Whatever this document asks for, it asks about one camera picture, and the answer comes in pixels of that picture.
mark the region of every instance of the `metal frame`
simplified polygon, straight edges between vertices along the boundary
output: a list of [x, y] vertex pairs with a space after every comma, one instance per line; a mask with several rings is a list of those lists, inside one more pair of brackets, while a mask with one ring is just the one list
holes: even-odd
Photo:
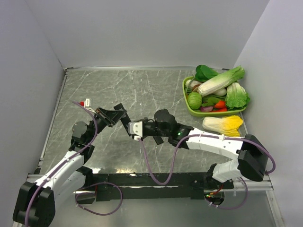
[[79, 67], [79, 68], [65, 68], [66, 72], [70, 71], [84, 71], [84, 70], [194, 70], [195, 66], [100, 66], [100, 67]]
[[13, 223], [12, 227], [22, 227], [23, 225], [21, 223], [15, 222]]
[[[35, 175], [35, 174], [28, 175], [27, 181], [33, 183], [43, 176], [44, 175]], [[268, 176], [264, 176], [264, 180], [262, 182], [251, 181], [245, 177], [244, 177], [244, 180], [247, 184], [249, 191], [272, 191], [273, 190], [273, 186], [272, 186], [271, 181]], [[244, 187], [242, 181], [239, 180], [238, 178], [234, 180], [233, 185], [234, 185], [234, 189], [223, 189], [222, 191], [223, 192], [234, 192], [234, 191], [243, 192], [243, 191], [245, 191], [245, 187]]]
[[266, 195], [268, 198], [268, 203], [270, 205], [271, 213], [273, 214], [273, 218], [275, 220], [277, 227], [285, 227], [284, 220], [282, 218], [282, 214], [276, 200], [276, 196], [274, 191], [266, 191]]
[[60, 99], [61, 99], [61, 95], [62, 95], [62, 92], [63, 92], [63, 88], [64, 88], [64, 85], [65, 85], [66, 78], [67, 78], [67, 75], [66, 75], [66, 72], [65, 72], [65, 75], [64, 75], [64, 78], [63, 78], [63, 81], [62, 81], [62, 84], [61, 84], [61, 88], [60, 88], [60, 91], [59, 91], [59, 94], [58, 94], [58, 97], [57, 97], [56, 106], [55, 106], [55, 109], [53, 111], [53, 117], [52, 117], [52, 120], [51, 120], [51, 124], [49, 126], [49, 129], [48, 129], [48, 132], [47, 132], [47, 136], [46, 136], [46, 139], [45, 139], [45, 143], [44, 143], [44, 146], [43, 146], [43, 149], [42, 149], [42, 153], [41, 153], [41, 156], [40, 156], [40, 161], [44, 157], [44, 153], [45, 153], [45, 150], [46, 150], [48, 139], [49, 139], [49, 137], [51, 135], [51, 131], [52, 131], [52, 127], [53, 127], [53, 122], [54, 122], [55, 117], [56, 117], [56, 113], [57, 113], [57, 110], [58, 110], [58, 106], [59, 106], [59, 102], [60, 102]]

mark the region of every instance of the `purple cable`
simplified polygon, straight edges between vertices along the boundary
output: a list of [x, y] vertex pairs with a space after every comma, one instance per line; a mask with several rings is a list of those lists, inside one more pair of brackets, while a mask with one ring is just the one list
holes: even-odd
[[78, 198], [80, 195], [83, 195], [83, 194], [85, 194], [85, 195], [94, 195], [93, 193], [89, 193], [89, 192], [80, 193], [80, 194], [78, 194], [78, 195], [75, 196], [75, 202], [76, 202], [77, 206], [80, 207], [80, 208], [82, 208], [82, 209], [84, 209], [84, 210], [86, 210], [86, 211], [88, 211], [88, 212], [90, 212], [90, 213], [92, 213], [92, 214], [96, 214], [96, 215], [100, 215], [100, 216], [106, 216], [106, 215], [110, 215], [110, 214], [115, 213], [115, 212], [120, 208], [120, 206], [121, 206], [121, 204], [122, 204], [123, 196], [122, 196], [122, 191], [121, 191], [121, 189], [120, 189], [117, 185], [115, 185], [115, 184], [113, 184], [113, 183], [110, 183], [110, 182], [99, 182], [99, 183], [92, 184], [92, 185], [89, 186], [89, 187], [93, 187], [93, 186], [96, 186], [96, 185], [99, 185], [99, 184], [110, 184], [110, 185], [114, 186], [115, 188], [117, 188], [117, 189], [119, 190], [119, 192], [120, 192], [120, 202], [119, 202], [118, 206], [117, 206], [112, 212], [109, 212], [109, 213], [107, 213], [107, 214], [101, 214], [101, 213], [94, 212], [94, 211], [92, 211], [92, 210], [90, 210], [90, 209], [87, 209], [86, 207], [83, 207], [83, 206], [81, 206], [80, 204], [78, 204], [77, 198]]
[[[61, 168], [62, 166], [64, 166], [68, 160], [71, 160], [72, 158], [74, 158], [76, 155], [80, 154], [81, 152], [83, 152], [88, 146], [90, 146], [93, 141], [95, 140], [95, 138], [97, 137], [97, 134], [98, 134], [98, 124], [97, 124], [97, 121], [96, 119], [94, 118], [94, 115], [87, 109], [85, 109], [83, 106], [81, 106], [79, 103], [73, 101], [72, 103], [76, 104], [77, 106], [81, 107], [85, 112], [87, 112], [91, 118], [93, 119], [94, 121], [94, 124], [95, 124], [95, 134], [92, 138], [92, 140], [87, 144], [85, 145], [82, 149], [80, 149], [77, 153], [71, 155], [68, 159], [64, 160], [62, 163], [60, 163], [60, 165], [58, 165], [48, 176], [48, 178], [52, 178]], [[29, 218], [29, 212], [30, 212], [30, 209], [33, 205], [33, 202], [35, 200], [35, 197], [37, 196], [37, 194], [39, 193], [40, 189], [48, 182], [47, 179], [45, 179], [40, 185], [39, 187], [36, 189], [36, 191], [34, 192], [32, 198], [30, 199], [29, 203], [28, 203], [28, 206], [27, 206], [27, 211], [26, 211], [26, 214], [25, 214], [25, 227], [28, 227], [28, 218]]]
[[205, 199], [205, 200], [208, 202], [208, 204], [209, 204], [210, 206], [216, 207], [216, 208], [219, 208], [219, 209], [222, 209], [222, 210], [235, 210], [235, 209], [240, 208], [240, 207], [243, 206], [243, 205], [246, 203], [246, 201], [247, 201], [247, 198], [248, 198], [248, 188], [247, 188], [247, 184], [246, 184], [246, 182], [243, 180], [243, 178], [242, 178], [242, 177], [239, 177], [239, 178], [240, 178], [240, 179], [242, 180], [242, 182], [244, 183], [244, 187], [245, 187], [245, 197], [244, 197], [242, 203], [240, 203], [238, 206], [235, 206], [235, 207], [221, 207], [221, 206], [216, 206], [216, 205], [210, 203], [210, 202], [209, 202], [208, 200], [206, 200], [206, 199]]
[[[152, 169], [151, 169], [151, 166], [150, 164], [148, 163], [148, 159], [147, 159], [147, 152], [146, 152], [146, 149], [145, 149], [145, 146], [144, 146], [144, 143], [142, 140], [139, 140], [139, 142], [141, 143], [141, 146], [143, 148], [143, 151], [144, 151], [144, 159], [145, 159], [145, 163], [146, 163], [146, 166], [147, 166], [147, 169], [148, 169], [148, 172], [150, 173], [151, 175], [151, 178], [153, 179], [153, 181], [155, 183], [157, 183], [158, 185], [161, 185], [161, 186], [165, 186], [169, 181], [170, 181], [170, 178], [172, 176], [172, 172], [174, 170], [174, 165], [175, 165], [175, 158], [176, 158], [176, 154], [177, 154], [177, 150], [179, 148], [179, 146], [181, 145], [181, 143], [188, 139], [188, 138], [191, 138], [191, 137], [209, 137], [209, 138], [215, 138], [215, 139], [219, 139], [220, 137], [219, 136], [212, 136], [212, 135], [200, 135], [200, 134], [193, 134], [193, 135], [188, 135], [188, 136], [185, 136], [183, 137], [179, 143], [176, 145], [176, 148], [175, 148], [175, 151], [174, 151], [174, 154], [173, 154], [173, 158], [172, 158], [172, 162], [171, 162], [171, 167], [170, 167], [170, 171], [169, 171], [169, 176], [168, 178], [166, 179], [165, 182], [160, 182], [158, 181], [154, 174], [152, 173]], [[273, 157], [270, 155], [270, 153], [264, 148], [262, 147], [261, 145], [253, 142], [253, 141], [250, 141], [250, 140], [247, 140], [247, 139], [244, 139], [244, 138], [232, 138], [232, 137], [226, 137], [225, 140], [238, 140], [238, 141], [243, 141], [243, 142], [247, 142], [247, 143], [250, 143], [254, 146], [256, 146], [257, 148], [259, 148], [260, 150], [262, 150], [268, 157], [269, 159], [272, 161], [273, 163], [273, 167], [271, 170], [269, 170], [268, 172], [266, 172], [267, 174], [270, 174], [272, 172], [274, 172], [274, 170], [276, 169], [276, 163], [273, 159]]]

